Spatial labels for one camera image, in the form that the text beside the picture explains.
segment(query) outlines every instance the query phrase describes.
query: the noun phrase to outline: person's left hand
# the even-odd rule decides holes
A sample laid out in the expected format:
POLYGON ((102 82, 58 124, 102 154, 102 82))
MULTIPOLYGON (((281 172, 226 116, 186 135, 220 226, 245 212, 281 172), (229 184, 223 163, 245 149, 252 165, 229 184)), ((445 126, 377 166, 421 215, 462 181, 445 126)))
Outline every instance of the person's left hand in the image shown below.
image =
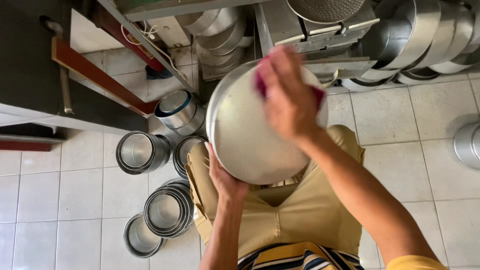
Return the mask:
POLYGON ((218 191, 218 199, 243 203, 248 192, 248 184, 233 177, 225 170, 215 156, 212 145, 205 143, 210 158, 210 177, 218 191))

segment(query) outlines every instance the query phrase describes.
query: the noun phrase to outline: khaki pants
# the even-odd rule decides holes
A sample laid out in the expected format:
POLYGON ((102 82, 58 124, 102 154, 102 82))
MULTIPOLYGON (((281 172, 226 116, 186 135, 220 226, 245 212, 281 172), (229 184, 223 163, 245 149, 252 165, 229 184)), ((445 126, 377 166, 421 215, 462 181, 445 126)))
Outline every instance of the khaki pants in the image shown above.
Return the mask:
MULTIPOLYGON (((365 149, 358 146, 353 131, 335 125, 327 128, 327 132, 338 146, 363 164, 365 149)), ((186 168, 191 196, 198 209, 195 225, 205 245, 210 239, 218 204, 208 165, 205 146, 193 147, 186 168)), ((357 255, 360 236, 360 223, 337 198, 324 172, 311 162, 298 187, 278 207, 270 206, 253 191, 248 192, 240 224, 239 258, 267 245, 301 242, 357 255)))

